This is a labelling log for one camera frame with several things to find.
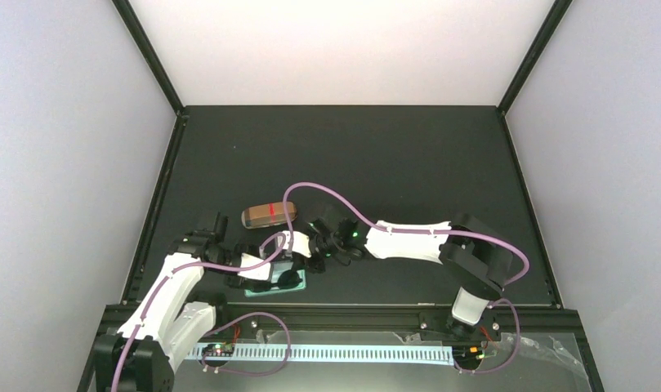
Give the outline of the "black sunglasses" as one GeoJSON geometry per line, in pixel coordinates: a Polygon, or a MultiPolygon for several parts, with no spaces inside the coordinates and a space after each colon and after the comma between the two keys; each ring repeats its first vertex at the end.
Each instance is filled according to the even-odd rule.
{"type": "Polygon", "coordinates": [[[303,279],[297,271],[286,270],[284,271],[275,282],[275,286],[279,289],[292,289],[297,287],[303,282],[303,279]]]}

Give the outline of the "blue-grey glasses case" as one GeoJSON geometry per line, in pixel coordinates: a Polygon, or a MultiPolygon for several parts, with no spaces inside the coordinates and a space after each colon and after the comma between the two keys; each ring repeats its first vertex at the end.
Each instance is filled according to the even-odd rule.
{"type": "Polygon", "coordinates": [[[268,281],[250,281],[244,289],[246,297],[271,296],[306,289],[306,271],[291,261],[274,263],[268,281]]]}

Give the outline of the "brown plaid glasses case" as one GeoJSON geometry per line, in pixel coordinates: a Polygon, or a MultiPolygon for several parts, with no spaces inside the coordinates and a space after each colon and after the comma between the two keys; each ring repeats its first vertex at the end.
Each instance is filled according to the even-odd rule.
{"type": "Polygon", "coordinates": [[[276,225],[285,225],[288,213],[289,219],[297,217],[297,207],[293,202],[264,203],[244,209],[241,213],[241,223],[245,229],[262,229],[276,225]]]}

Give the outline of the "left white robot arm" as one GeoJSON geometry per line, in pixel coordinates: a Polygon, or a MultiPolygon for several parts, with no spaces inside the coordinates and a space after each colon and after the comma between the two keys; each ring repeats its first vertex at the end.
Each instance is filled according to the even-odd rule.
{"type": "Polygon", "coordinates": [[[175,240],[143,301],[121,325],[95,340],[98,391],[171,391],[189,352],[217,323],[221,296],[194,296],[206,269],[243,271],[221,244],[229,220],[213,220],[175,240]]]}

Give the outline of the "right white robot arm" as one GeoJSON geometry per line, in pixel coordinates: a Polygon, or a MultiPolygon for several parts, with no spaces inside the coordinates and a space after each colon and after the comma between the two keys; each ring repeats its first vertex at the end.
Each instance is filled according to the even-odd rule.
{"type": "Polygon", "coordinates": [[[485,310],[502,299],[514,281],[511,265],[519,249],[499,238],[467,214],[428,225],[407,225],[363,217],[309,224],[309,233],[295,232],[289,247],[310,261],[344,252],[377,260],[405,259],[441,265],[459,286],[451,308],[449,330],[458,341],[472,341],[482,330],[485,310]]]}

